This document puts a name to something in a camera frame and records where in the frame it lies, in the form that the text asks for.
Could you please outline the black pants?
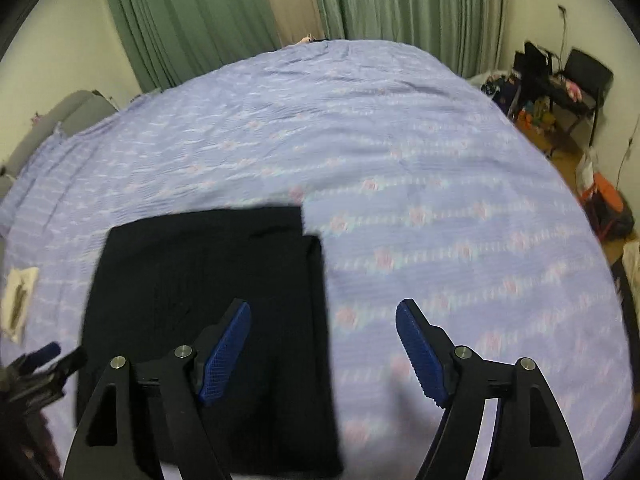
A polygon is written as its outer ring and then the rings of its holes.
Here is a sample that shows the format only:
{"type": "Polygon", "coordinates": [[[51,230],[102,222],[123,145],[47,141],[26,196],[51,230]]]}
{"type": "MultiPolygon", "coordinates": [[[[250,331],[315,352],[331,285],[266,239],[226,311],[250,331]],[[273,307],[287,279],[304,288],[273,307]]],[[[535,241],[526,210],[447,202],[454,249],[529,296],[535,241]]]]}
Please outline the black pants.
{"type": "Polygon", "coordinates": [[[186,358],[206,434],[232,474],[333,479],[343,471],[322,246],[297,206],[166,214],[110,229],[82,322],[85,413],[111,360],[186,358]]]}

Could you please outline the folded cream garment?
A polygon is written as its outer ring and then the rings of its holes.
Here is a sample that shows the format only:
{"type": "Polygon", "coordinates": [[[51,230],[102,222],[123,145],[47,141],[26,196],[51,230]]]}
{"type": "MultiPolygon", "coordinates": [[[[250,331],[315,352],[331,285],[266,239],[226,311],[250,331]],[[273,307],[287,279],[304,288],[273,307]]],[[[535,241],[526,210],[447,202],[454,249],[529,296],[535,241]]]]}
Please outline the folded cream garment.
{"type": "Polygon", "coordinates": [[[30,300],[39,276],[39,269],[12,268],[6,279],[6,287],[1,298],[1,330],[14,344],[23,338],[30,300]]]}

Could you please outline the orange stool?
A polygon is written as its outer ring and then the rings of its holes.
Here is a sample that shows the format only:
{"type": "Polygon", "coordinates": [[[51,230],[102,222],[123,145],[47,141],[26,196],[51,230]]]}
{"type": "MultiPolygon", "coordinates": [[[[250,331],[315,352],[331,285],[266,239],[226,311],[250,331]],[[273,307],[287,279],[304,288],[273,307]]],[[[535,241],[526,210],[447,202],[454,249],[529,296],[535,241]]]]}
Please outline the orange stool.
{"type": "Polygon", "coordinates": [[[618,240],[634,229],[634,216],[626,200],[600,172],[593,174],[591,185],[580,196],[580,203],[599,240],[618,240]]]}

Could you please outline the grey padded headboard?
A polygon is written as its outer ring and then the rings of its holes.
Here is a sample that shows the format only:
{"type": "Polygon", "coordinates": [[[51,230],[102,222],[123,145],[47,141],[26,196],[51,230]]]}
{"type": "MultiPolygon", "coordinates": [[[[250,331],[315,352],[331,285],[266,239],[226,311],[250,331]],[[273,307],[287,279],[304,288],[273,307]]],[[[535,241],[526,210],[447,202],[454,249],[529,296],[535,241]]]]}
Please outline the grey padded headboard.
{"type": "Polygon", "coordinates": [[[9,193],[15,178],[56,127],[62,129],[64,136],[73,136],[116,112],[117,108],[98,90],[79,90],[66,96],[38,118],[9,159],[2,162],[1,198],[9,193]]]}

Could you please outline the lavender floral bed cover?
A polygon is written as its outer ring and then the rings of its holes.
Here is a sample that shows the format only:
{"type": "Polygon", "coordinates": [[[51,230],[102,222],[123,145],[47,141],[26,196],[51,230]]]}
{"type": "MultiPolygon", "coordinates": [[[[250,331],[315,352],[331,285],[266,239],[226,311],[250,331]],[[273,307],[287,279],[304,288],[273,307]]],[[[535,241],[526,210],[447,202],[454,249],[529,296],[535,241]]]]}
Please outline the lavender floral bed cover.
{"type": "Polygon", "coordinates": [[[54,136],[1,206],[6,266],[39,271],[23,340],[3,356],[78,344],[114,226],[263,204],[301,206],[322,240],[346,478],[412,478],[440,417],[395,330],[405,298],[486,359],[534,359],[585,477],[608,473],[632,387],[601,246],[498,107],[405,44],[257,55],[54,136]]]}

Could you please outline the colourful toys on floor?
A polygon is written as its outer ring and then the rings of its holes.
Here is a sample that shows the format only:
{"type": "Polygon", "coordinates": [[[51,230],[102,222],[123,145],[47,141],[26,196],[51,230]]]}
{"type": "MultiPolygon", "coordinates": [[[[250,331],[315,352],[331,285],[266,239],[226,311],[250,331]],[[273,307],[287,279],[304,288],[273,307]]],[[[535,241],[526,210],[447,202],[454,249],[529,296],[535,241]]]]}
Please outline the colourful toys on floor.
{"type": "Polygon", "coordinates": [[[536,133],[550,133],[555,130],[556,119],[551,113],[547,100],[538,99],[536,102],[527,102],[516,116],[518,128],[536,133]]]}

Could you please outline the pink plush toy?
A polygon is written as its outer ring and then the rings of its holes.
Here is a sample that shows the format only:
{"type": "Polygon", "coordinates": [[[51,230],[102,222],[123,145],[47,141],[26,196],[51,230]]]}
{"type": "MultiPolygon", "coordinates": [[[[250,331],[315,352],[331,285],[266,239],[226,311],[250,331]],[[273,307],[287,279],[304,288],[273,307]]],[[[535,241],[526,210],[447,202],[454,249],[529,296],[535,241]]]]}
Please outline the pink plush toy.
{"type": "Polygon", "coordinates": [[[573,102],[580,102],[582,100],[582,90],[580,90],[578,85],[575,84],[573,81],[568,80],[565,83],[565,90],[566,90],[566,93],[567,93],[568,97],[573,102]]]}

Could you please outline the black folding chair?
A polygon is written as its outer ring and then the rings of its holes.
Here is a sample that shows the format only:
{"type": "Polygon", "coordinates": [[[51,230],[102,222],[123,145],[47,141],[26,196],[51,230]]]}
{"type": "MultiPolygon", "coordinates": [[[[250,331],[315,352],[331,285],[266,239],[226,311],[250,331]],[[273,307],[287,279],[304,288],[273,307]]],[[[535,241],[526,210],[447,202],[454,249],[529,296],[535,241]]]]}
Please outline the black folding chair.
{"type": "Polygon", "coordinates": [[[588,146],[593,146],[601,110],[612,87],[614,74],[590,54],[573,48],[564,66],[546,81],[546,93],[551,106],[559,105],[575,119],[566,134],[571,134],[582,122],[590,122],[588,146]],[[570,80],[582,90],[582,100],[573,102],[567,95],[565,83],[570,80]]]}

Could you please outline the green curtain left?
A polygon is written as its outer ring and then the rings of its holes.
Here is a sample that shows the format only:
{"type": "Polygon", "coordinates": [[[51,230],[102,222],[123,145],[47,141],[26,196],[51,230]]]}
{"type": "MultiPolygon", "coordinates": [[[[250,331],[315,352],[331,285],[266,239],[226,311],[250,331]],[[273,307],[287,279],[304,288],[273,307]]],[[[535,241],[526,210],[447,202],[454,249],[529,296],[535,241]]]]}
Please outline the green curtain left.
{"type": "Polygon", "coordinates": [[[277,50],[269,0],[107,0],[143,91],[277,50]]]}

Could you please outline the green curtain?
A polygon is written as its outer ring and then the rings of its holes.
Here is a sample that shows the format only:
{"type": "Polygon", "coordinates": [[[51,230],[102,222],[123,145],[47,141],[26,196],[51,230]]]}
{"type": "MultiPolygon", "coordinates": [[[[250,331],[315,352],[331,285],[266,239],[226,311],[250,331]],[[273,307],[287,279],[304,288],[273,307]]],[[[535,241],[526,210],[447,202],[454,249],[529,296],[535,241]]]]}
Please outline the green curtain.
{"type": "Polygon", "coordinates": [[[411,44],[468,78],[497,67],[506,0],[317,0],[326,38],[411,44]]]}
{"type": "Polygon", "coordinates": [[[107,0],[143,91],[277,50],[269,0],[107,0]]]}

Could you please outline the black bag on chair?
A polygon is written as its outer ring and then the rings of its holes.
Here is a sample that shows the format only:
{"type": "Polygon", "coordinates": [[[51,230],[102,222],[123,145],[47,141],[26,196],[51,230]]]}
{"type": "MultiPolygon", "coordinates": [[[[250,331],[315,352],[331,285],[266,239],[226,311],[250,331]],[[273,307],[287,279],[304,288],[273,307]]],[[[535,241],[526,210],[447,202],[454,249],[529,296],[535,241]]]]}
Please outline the black bag on chair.
{"type": "Polygon", "coordinates": [[[523,51],[514,54],[513,70],[521,82],[548,81],[552,73],[552,53],[526,41],[523,51]]]}

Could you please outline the green curtain right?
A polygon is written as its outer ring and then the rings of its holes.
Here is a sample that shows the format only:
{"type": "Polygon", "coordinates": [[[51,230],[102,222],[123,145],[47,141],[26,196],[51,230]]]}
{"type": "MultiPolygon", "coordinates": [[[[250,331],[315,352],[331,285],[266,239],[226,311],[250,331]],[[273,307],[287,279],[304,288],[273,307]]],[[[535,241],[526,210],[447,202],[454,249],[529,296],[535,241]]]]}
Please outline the green curtain right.
{"type": "Polygon", "coordinates": [[[506,0],[317,0],[326,38],[411,44],[468,78],[497,67],[506,0]]]}

